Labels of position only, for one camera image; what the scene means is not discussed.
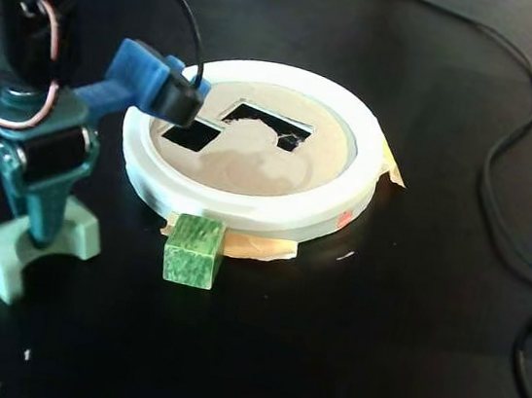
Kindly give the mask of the teal gripper body with servo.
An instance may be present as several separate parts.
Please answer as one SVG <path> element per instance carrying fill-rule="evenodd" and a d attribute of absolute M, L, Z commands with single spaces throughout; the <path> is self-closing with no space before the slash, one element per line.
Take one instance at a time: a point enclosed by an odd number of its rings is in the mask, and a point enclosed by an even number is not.
<path fill-rule="evenodd" d="M 89 105 L 58 82 L 0 79 L 0 174 L 9 184 L 75 182 L 99 149 Z"/>

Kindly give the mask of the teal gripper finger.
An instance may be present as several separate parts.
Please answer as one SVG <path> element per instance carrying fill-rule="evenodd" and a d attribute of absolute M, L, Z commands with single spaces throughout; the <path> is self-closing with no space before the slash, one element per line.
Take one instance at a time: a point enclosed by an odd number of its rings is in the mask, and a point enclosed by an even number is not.
<path fill-rule="evenodd" d="M 39 248 L 49 246 L 61 231 L 66 203 L 73 181 L 25 183 L 14 177 L 1 176 L 2 185 L 13 215 L 26 216 L 28 230 Z"/>

